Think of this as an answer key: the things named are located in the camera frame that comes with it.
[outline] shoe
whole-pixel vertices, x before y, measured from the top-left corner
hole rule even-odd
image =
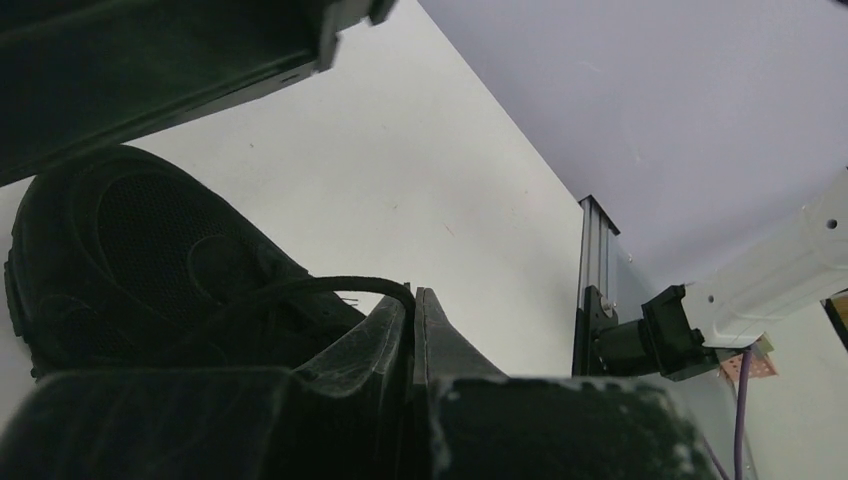
[[[96,367],[295,368],[363,315],[333,291],[400,300],[381,279],[315,279],[221,197],[131,147],[43,173],[6,263],[15,334],[36,378]]]

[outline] white table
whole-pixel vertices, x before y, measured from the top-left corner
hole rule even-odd
[[[431,287],[505,372],[570,374],[582,210],[413,0],[346,31],[332,70],[133,144],[313,274]],[[0,190],[0,231],[24,189]],[[32,380],[8,319],[0,328],[1,422]]]

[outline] black shoe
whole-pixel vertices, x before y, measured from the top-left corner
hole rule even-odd
[[[39,175],[6,265],[34,375],[88,367],[296,367],[363,319],[222,198],[170,163],[116,147]]]

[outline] white surface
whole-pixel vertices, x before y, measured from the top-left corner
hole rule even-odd
[[[744,348],[796,311],[848,288],[848,171],[791,221],[707,278],[683,309],[709,347]]]
[[[848,353],[821,305],[769,329],[779,373],[748,385],[746,431],[764,480],[839,480],[848,471]]]
[[[507,373],[570,374],[582,210],[417,3],[346,31],[326,73],[133,143],[313,274],[432,287]],[[0,192],[8,232],[23,185]],[[0,325],[2,419],[30,382]]]
[[[832,0],[421,0],[654,291],[767,236],[848,164]]]

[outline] white tabletop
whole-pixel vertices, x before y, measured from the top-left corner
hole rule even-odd
[[[507,373],[570,374],[582,210],[413,0],[345,31],[330,71],[133,144],[313,274],[431,287]],[[24,189],[0,189],[0,231]],[[32,381],[8,319],[0,328],[5,419]]]

